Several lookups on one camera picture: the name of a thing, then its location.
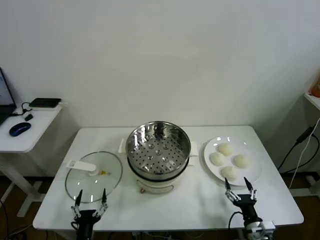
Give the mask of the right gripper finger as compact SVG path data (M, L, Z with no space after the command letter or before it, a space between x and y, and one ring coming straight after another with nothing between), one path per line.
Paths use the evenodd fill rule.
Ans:
M238 202L240 200L240 197L232 191L231 186L230 186L226 177L224 178L224 181L225 181L225 195L226 195L226 197L232 203Z
M249 193L246 194L245 196L252 201L257 201L257 197L256 197L257 190L253 188L251 182L246 177L244 177L244 181L249 191Z

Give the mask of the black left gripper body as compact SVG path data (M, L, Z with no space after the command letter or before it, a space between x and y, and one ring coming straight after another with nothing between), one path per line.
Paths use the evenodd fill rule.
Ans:
M81 210L80 216L76 216L74 221L79 225L94 225L97 223L101 216L96 212L96 210Z

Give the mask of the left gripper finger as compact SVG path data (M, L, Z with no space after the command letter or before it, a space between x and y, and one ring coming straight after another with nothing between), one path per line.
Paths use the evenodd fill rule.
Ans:
M104 188L102 193L101 205L99 209L95 211L93 216L96 218L101 218L107 209L108 209L107 194L106 194L106 189Z
M80 210L79 210L79 206L80 206L80 203L81 203L81 199L82 199L82 194L83 194L83 190L81 189L78 196L76 197L75 199L75 203L74 205L71 207L71 210L73 212L73 216L74 216L74 219L78 219L81 217L81 213L80 213Z

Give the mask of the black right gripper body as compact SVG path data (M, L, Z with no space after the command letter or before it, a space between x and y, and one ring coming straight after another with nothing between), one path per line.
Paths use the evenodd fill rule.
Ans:
M240 199L235 200L233 204L240 208L242 211L244 220L258 220L258 215L255 210L255 204L257 199L251 197L250 194L240 194L238 196Z

